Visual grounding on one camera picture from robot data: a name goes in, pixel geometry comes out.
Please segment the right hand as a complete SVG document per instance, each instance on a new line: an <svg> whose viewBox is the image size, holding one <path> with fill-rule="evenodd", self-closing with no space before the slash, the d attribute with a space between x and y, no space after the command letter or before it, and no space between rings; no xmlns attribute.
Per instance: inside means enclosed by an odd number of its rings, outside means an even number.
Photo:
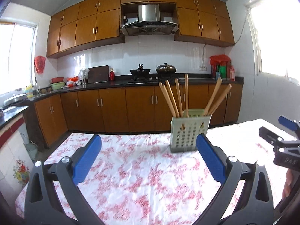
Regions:
<svg viewBox="0 0 300 225"><path fill-rule="evenodd" d="M292 190L292 183L293 183L294 177L293 177L293 172L291 169L288 169L287 173L286 173L286 181L284 184L284 189L283 189L283 193L282 193L282 198L287 198Z"/></svg>

